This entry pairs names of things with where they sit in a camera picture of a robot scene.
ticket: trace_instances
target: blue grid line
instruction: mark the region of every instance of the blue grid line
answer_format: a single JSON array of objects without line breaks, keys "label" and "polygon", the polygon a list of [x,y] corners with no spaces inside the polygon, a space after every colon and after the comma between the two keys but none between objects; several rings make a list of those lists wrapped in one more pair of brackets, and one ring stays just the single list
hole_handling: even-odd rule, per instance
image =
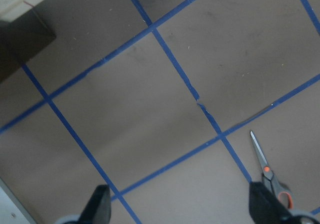
[{"label": "blue grid line", "polygon": [[[183,156],[177,158],[176,160],[170,162],[169,164],[165,165],[164,167],[156,170],[155,172],[149,174],[148,176],[142,178],[141,180],[133,183],[132,185],[126,187],[125,189],[123,189],[122,191],[120,191],[121,195],[125,195],[129,192],[131,192],[132,190],[136,189],[137,187],[143,185],[144,183],[152,180],[153,178],[159,176],[160,174],[166,172],[167,170],[173,168],[174,166],[178,165],[179,163],[187,160],[188,158],[194,156],[195,154],[199,153],[200,151],[206,149],[207,147],[213,145],[214,143],[216,143],[217,141],[219,141],[220,139],[222,139],[223,137],[226,137],[232,133],[234,133],[235,131],[237,131],[238,129],[242,128],[243,126],[249,124],[250,122],[252,122],[253,120],[261,117],[262,115],[266,114],[267,112],[271,111],[273,108],[279,106],[280,104],[284,103],[285,101],[288,101],[289,99],[291,99],[292,97],[294,97],[295,95],[297,95],[298,93],[302,92],[303,90],[307,89],[308,87],[314,85],[315,83],[317,83],[318,81],[320,81],[320,74],[316,75],[315,77],[311,78],[310,80],[306,81],[305,83],[301,84],[300,86],[298,86],[297,88],[295,88],[294,90],[288,92],[287,94],[285,94],[284,96],[280,97],[279,99],[277,99],[276,101],[274,101],[274,105],[271,105],[272,108],[265,108],[263,109],[262,112],[259,112],[259,115],[255,115],[254,117],[241,122],[241,124],[235,125],[231,128],[229,128],[228,130],[221,132],[220,134],[218,134],[215,138],[203,143],[202,145],[196,147],[195,149],[189,151],[188,153],[184,154]],[[116,196],[113,196],[111,198],[112,200],[117,199]]]},{"label": "blue grid line", "polygon": [[[149,18],[147,12],[144,10],[142,5],[140,4],[139,0],[131,0],[131,1],[134,4],[134,6],[136,7],[136,9],[138,10],[138,12],[140,13],[141,17],[148,24],[148,26],[152,25],[151,19]],[[207,111],[206,107],[203,104],[199,103],[199,98],[200,98],[199,93],[192,86],[187,74],[185,73],[185,71],[183,70],[183,68],[179,64],[178,60],[176,59],[176,57],[174,56],[174,54],[172,53],[172,51],[168,47],[167,43],[162,38],[162,36],[160,35],[160,33],[158,32],[157,29],[153,30],[152,33],[153,33],[154,37],[156,38],[156,40],[158,41],[158,43],[160,44],[160,46],[162,47],[166,56],[169,58],[172,65],[174,66],[174,68],[176,69],[176,71],[178,72],[178,74],[180,75],[182,80],[184,81],[188,90],[191,92],[191,94],[194,97],[195,101],[197,102],[198,106],[201,108],[202,112],[204,113],[204,115],[206,116],[206,118],[208,119],[210,124],[212,125],[213,129],[219,135],[221,133],[221,129],[220,129],[218,123],[216,122],[215,118]],[[240,160],[240,158],[238,157],[237,153],[235,152],[235,150],[231,146],[230,142],[227,140],[226,137],[223,137],[221,139],[221,141],[223,142],[224,146],[226,147],[226,149],[228,150],[228,152],[232,156],[233,160],[235,161],[235,163],[237,164],[237,166],[241,170],[241,172],[244,175],[244,177],[246,178],[246,180],[250,183],[252,180],[251,176],[250,176],[249,172],[247,171],[246,167],[244,166],[244,164],[242,163],[242,161]]]},{"label": "blue grid line", "polygon": [[[160,17],[157,21],[155,21],[154,23],[152,23],[150,26],[148,26],[146,29],[142,30],[140,33],[138,33],[137,35],[135,35],[133,38],[131,38],[130,40],[128,40],[127,42],[125,42],[123,45],[119,46],[117,49],[115,49],[114,51],[112,51],[111,53],[109,53],[108,55],[106,55],[105,57],[103,57],[102,59],[100,59],[98,62],[96,62],[95,64],[93,64],[92,66],[90,66],[89,68],[87,68],[86,70],[84,70],[83,72],[81,72],[80,74],[78,74],[77,76],[75,76],[74,78],[72,78],[70,81],[68,81],[67,83],[65,83],[64,85],[62,85],[61,87],[59,87],[57,90],[55,90],[54,92],[52,92],[49,95],[50,99],[53,99],[55,97],[57,97],[58,95],[60,95],[61,93],[63,93],[65,90],[67,90],[68,88],[72,87],[73,85],[75,85],[76,83],[78,83],[79,81],[81,81],[83,78],[85,78],[91,71],[93,71],[94,69],[106,64],[107,62],[109,62],[111,59],[113,59],[114,57],[116,57],[117,55],[119,55],[120,53],[122,53],[123,51],[125,51],[126,49],[128,49],[129,47],[131,47],[133,44],[135,44],[136,42],[138,42],[140,39],[142,39],[143,37],[145,37],[147,34],[149,34],[150,32],[152,32],[156,27],[159,27],[160,25],[162,25],[163,23],[165,23],[166,21],[168,21],[170,18],[172,18],[173,16],[175,16],[177,13],[179,13],[181,10],[183,10],[185,7],[189,6],[191,3],[193,3],[196,0],[185,0],[182,3],[180,3],[178,6],[176,6],[174,9],[170,10],[167,14],[165,14],[164,16]],[[14,118],[12,121],[8,122],[7,124],[5,124],[4,126],[0,127],[0,135],[6,131],[7,129],[11,128],[12,126],[14,126],[16,123],[18,123],[19,121],[23,120],[26,116],[28,116],[29,114],[31,114],[32,112],[34,112],[35,110],[37,110],[38,108],[40,108],[43,104],[44,101],[42,101],[43,103],[37,103],[34,106],[30,107],[29,109],[27,109],[25,112],[21,113],[19,116],[17,116],[16,118]]]},{"label": "blue grid line", "polygon": [[316,31],[318,32],[318,34],[320,35],[320,22],[313,10],[313,8],[311,7],[310,3],[308,2],[308,0],[300,0],[304,9],[306,10],[306,12],[308,13]]},{"label": "blue grid line", "polygon": [[89,149],[86,147],[84,142],[81,140],[81,138],[78,136],[76,131],[73,129],[73,127],[70,125],[70,123],[67,121],[67,119],[63,116],[61,111],[58,109],[58,107],[54,104],[52,99],[50,99],[49,95],[46,93],[45,89],[41,86],[39,81],[36,79],[36,77],[33,75],[31,70],[27,67],[26,64],[22,65],[22,69],[24,70],[25,74],[29,77],[29,79],[32,81],[34,86],[37,88],[37,90],[41,93],[43,96],[44,100],[49,104],[51,109],[54,111],[56,116],[60,119],[64,127],[68,130],[70,135],[73,137],[73,139],[76,141],[76,143],[79,145],[81,150],[84,152],[84,154],[88,157],[88,159],[91,161],[91,163],[94,165],[96,170],[99,172],[101,177],[105,180],[105,182],[110,186],[116,197],[119,199],[121,204],[124,206],[124,208],[127,210],[127,212],[130,214],[130,216],[133,218],[133,220],[137,223],[140,224],[141,221],[135,214],[135,212],[132,210],[132,208],[129,206],[127,201],[124,199],[124,197],[120,194],[119,190],[116,188],[114,183],[111,181],[111,179],[108,177],[108,175],[105,173],[103,168],[100,166],[98,161],[95,159],[95,157],[91,154]]},{"label": "blue grid line", "polygon": [[312,215],[317,215],[318,213],[320,213],[320,206],[319,206],[318,208],[310,211],[310,213],[311,213]]}]

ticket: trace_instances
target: scissors blade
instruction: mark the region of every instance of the scissors blade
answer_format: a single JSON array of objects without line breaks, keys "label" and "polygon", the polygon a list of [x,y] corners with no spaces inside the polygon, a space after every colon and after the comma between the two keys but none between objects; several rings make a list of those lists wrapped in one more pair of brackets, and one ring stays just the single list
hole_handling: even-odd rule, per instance
[{"label": "scissors blade", "polygon": [[270,181],[272,179],[272,177],[274,176],[269,164],[268,164],[268,161],[265,157],[265,154],[264,152],[262,151],[260,145],[259,145],[259,142],[254,134],[254,132],[251,130],[250,131],[250,135],[251,135],[251,139],[252,139],[252,143],[253,143],[253,147],[254,147],[254,150],[255,150],[255,153],[256,153],[256,156],[258,157],[258,160],[259,160],[259,163],[260,163],[260,167],[261,167],[261,170],[263,172],[263,175],[268,178]]}]

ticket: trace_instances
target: floor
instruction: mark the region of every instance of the floor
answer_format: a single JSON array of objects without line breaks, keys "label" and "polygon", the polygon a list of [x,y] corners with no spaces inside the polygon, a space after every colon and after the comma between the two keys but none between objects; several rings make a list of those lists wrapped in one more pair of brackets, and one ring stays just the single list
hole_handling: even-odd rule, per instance
[{"label": "floor", "polygon": [[253,223],[250,130],[320,219],[320,0],[35,10],[57,38],[0,84],[0,173],[39,224],[105,182],[111,224]]}]

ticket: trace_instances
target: gray floor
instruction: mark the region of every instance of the gray floor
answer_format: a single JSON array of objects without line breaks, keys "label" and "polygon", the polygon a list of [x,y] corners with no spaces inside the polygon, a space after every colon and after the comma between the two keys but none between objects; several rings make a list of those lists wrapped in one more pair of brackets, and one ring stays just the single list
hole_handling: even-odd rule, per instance
[{"label": "gray floor", "polygon": [[[156,22],[184,0],[139,1]],[[309,2],[320,17],[320,0]],[[131,0],[35,9],[57,35],[27,63],[49,95],[115,54],[50,96],[128,204],[115,198],[112,224],[253,223],[248,181],[261,171],[250,130],[296,207],[320,206],[320,37],[300,0],[196,0],[157,28],[166,52],[157,34],[136,41],[148,20]],[[0,84],[0,175],[38,223],[51,224],[80,213],[105,180],[42,99],[22,69]]]}]

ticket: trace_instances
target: scissors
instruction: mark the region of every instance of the scissors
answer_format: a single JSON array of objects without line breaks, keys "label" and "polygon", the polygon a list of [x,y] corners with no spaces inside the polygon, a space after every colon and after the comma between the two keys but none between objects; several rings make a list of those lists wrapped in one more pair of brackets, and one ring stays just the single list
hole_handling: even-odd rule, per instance
[{"label": "scissors", "polygon": [[286,187],[286,185],[280,184],[280,182],[278,181],[275,173],[270,168],[264,152],[262,151],[259,142],[252,130],[250,131],[250,135],[255,153],[258,157],[262,169],[262,183],[271,193],[275,195],[275,197],[279,200],[279,202],[281,202],[281,204],[283,204],[287,209],[293,209],[294,198],[291,191],[288,189],[288,187]]}]

